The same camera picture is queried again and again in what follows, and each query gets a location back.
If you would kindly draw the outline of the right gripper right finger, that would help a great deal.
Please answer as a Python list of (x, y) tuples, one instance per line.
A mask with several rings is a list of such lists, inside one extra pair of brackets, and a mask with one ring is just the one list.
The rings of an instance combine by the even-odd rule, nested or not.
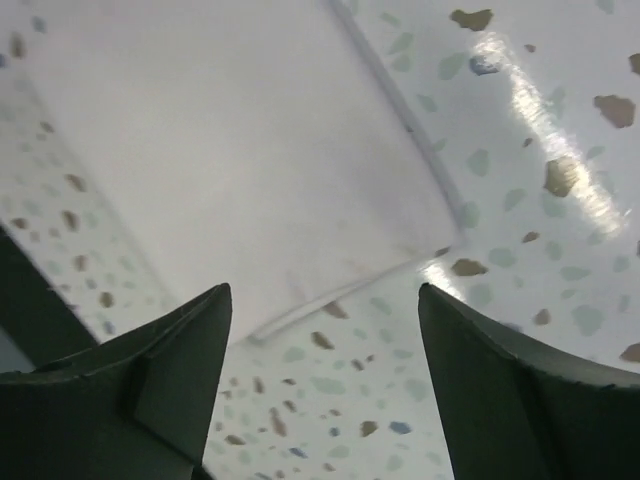
[(431, 284), (418, 315), (455, 478), (638, 478), (638, 374), (553, 348)]

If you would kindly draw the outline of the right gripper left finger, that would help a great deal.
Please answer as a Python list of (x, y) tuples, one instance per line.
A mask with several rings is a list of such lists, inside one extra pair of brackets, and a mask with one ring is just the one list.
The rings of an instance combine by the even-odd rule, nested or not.
[(108, 342), (1, 376), (5, 479), (205, 479), (228, 284)]

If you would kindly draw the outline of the white t shirt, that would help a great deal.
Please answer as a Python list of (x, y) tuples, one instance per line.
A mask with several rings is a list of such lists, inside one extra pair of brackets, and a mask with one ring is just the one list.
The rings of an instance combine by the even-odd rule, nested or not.
[(327, 1), (28, 1), (17, 70), (171, 295), (232, 341), (454, 242), (425, 155)]

